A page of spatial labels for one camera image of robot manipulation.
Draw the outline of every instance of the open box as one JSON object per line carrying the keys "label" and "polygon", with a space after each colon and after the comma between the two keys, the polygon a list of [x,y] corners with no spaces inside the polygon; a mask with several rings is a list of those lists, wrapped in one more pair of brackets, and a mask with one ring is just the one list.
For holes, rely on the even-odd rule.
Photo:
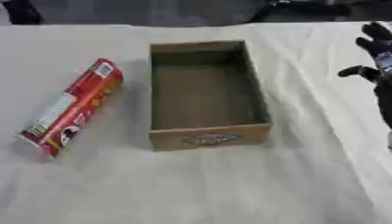
{"label": "open box", "polygon": [[266,140],[270,117],[243,41],[152,45],[150,56],[158,151]]}

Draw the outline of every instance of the robotic hand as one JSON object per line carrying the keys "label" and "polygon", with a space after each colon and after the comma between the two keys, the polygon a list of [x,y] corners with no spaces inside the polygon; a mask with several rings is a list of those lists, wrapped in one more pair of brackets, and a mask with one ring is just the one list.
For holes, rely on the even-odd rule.
{"label": "robotic hand", "polygon": [[370,54],[377,69],[352,66],[340,71],[338,76],[358,74],[375,83],[374,92],[382,118],[392,130],[392,33],[376,22],[363,25],[362,31],[372,40],[357,38],[356,44]]}

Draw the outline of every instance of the can label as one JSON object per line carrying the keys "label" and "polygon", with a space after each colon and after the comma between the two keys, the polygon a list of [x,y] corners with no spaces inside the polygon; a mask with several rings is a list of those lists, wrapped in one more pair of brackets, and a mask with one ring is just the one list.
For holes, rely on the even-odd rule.
{"label": "can label", "polygon": [[112,62],[98,59],[20,135],[56,158],[122,82],[123,74]]}

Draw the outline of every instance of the white tablecloth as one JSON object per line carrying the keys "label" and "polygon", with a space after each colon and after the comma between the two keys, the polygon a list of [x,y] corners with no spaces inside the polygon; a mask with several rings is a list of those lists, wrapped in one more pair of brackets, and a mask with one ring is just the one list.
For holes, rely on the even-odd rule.
{"label": "white tablecloth", "polygon": [[[388,127],[361,24],[224,28],[0,27],[0,223],[370,224],[392,221]],[[147,141],[149,43],[245,39],[274,128],[268,147],[156,153]],[[10,151],[15,134],[95,59],[125,83],[56,162]]]}

